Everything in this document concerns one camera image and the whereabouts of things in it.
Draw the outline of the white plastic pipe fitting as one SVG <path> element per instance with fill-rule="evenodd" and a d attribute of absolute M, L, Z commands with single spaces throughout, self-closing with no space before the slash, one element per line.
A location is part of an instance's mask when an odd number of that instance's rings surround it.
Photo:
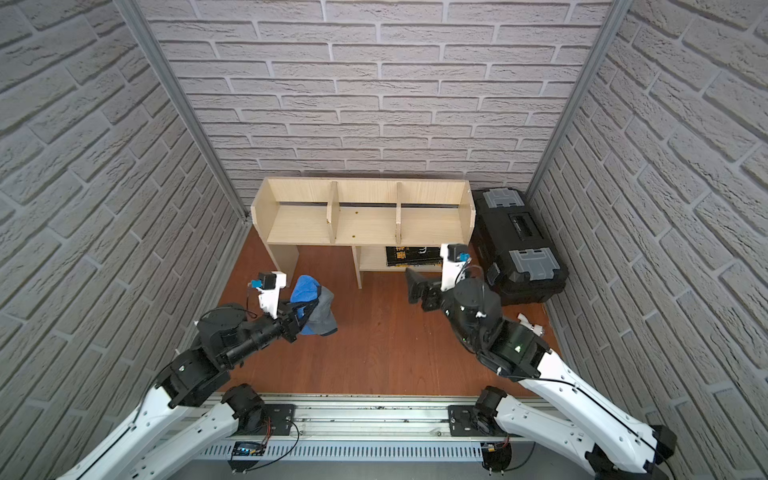
<path fill-rule="evenodd" d="M 519 313 L 517 319 L 521 325 L 530 329 L 537 336 L 542 336 L 544 334 L 544 328 L 541 325 L 531 323 L 523 313 Z"/>

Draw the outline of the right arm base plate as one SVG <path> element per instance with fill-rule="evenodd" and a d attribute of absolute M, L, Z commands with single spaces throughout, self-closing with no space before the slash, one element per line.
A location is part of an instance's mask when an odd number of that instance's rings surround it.
<path fill-rule="evenodd" d="M 469 438 L 512 438 L 521 437 L 517 432 L 507 432 L 497 421 L 502 413 L 511 413 L 510 408 L 498 406 L 496 414 L 478 409 L 475 405 L 449 405 L 448 427 L 451 437 Z"/>

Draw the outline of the blue and grey microfibre cloth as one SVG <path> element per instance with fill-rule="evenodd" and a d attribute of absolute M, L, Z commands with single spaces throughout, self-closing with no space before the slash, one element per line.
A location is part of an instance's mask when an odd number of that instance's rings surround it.
<path fill-rule="evenodd" d="M 304 336 L 330 336 L 338 331 L 335 316 L 331 310 L 334 294 L 309 275 L 298 278 L 291 293 L 290 302 L 303 304 L 297 310 Z"/>

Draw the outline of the light wooden bookshelf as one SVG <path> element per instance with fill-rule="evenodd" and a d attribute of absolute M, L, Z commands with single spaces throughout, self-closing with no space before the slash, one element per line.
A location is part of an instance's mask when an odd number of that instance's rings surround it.
<path fill-rule="evenodd" d="M 348 247 L 361 275 L 390 270 L 389 247 L 468 243 L 476 207 L 466 180 L 268 177 L 251 217 L 288 277 L 302 246 Z"/>

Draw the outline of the black book with gold lettering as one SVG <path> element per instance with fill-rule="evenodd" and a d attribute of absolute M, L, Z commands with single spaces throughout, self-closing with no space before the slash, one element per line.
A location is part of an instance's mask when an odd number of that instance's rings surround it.
<path fill-rule="evenodd" d="M 391 247 L 385 248 L 388 267 L 434 266 L 442 263 L 439 247 Z"/>

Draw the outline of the small green circuit board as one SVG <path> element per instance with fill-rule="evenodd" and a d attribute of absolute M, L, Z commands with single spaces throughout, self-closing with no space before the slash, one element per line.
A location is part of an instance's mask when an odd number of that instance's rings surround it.
<path fill-rule="evenodd" d="M 239 441 L 232 448 L 231 458 L 261 457 L 265 454 L 266 450 L 267 446 L 264 443 Z"/>

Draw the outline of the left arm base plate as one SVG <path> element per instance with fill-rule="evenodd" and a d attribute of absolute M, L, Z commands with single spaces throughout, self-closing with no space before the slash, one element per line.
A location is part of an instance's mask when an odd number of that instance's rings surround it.
<path fill-rule="evenodd" d="M 265 404 L 250 409 L 233 408 L 227 403 L 224 406 L 232 410 L 227 418 L 235 421 L 236 436 L 289 436 L 292 431 L 295 404 Z"/>

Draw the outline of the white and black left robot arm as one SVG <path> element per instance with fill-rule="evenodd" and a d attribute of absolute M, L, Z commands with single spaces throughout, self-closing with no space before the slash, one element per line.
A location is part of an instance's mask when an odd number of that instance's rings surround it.
<path fill-rule="evenodd" d="M 66 479 L 167 479 L 217 441 L 233 434 L 298 434 L 293 410 L 268 407 L 248 384 L 227 390 L 193 424 L 170 438 L 178 421 L 202 407 L 251 354 L 279 338 L 294 342 L 318 303 L 279 302 L 255 321 L 228 304 L 206 312 L 192 345 L 153 380 L 132 413 L 76 466 Z"/>

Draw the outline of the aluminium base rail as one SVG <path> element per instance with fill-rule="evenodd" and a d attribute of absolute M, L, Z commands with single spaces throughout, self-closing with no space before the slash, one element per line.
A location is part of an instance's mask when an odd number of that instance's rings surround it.
<path fill-rule="evenodd" d="M 202 407 L 178 421 L 165 433 L 170 438 L 193 424 L 220 400 L 215 395 Z M 277 395 L 265 394 L 265 404 L 295 404 L 294 422 L 298 434 L 289 436 L 236 436 L 221 439 L 194 459 L 230 460 L 239 466 L 262 466 L 269 461 L 361 461 L 361 462 L 481 462 L 481 444 L 508 443 L 517 465 L 516 446 L 526 437 L 451 437 L 449 405 L 473 405 L 469 397 Z M 552 415 L 539 402 L 521 402 L 527 408 Z M 267 446 L 261 457 L 231 458 L 236 442 L 250 441 Z"/>

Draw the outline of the black plastic toolbox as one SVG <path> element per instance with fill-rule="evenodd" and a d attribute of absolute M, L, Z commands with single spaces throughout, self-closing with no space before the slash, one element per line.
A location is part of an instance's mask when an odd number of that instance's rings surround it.
<path fill-rule="evenodd" d="M 471 244 L 491 290 L 504 305 L 544 303 L 564 290 L 569 275 L 553 242 L 522 194 L 510 188 L 474 190 Z"/>

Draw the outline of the black round connector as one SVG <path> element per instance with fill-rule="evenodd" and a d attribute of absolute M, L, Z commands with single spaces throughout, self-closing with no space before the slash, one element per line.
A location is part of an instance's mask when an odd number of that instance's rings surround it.
<path fill-rule="evenodd" d="M 484 442 L 481 444 L 482 468 L 489 474 L 503 474 L 512 461 L 512 448 L 508 443 Z"/>

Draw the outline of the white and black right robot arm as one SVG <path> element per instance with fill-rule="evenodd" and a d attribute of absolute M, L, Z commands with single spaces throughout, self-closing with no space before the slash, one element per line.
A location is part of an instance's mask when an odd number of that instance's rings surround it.
<path fill-rule="evenodd" d="M 448 319 L 461 345 L 497 376 L 534 392 L 560 416 L 525 407 L 487 387 L 475 412 L 484 428 L 526 437 L 571 460 L 597 479 L 671 479 L 663 465 L 677 436 L 624 412 L 582 379 L 528 321 L 504 316 L 486 283 L 459 271 L 451 284 L 406 269 L 408 300 Z"/>

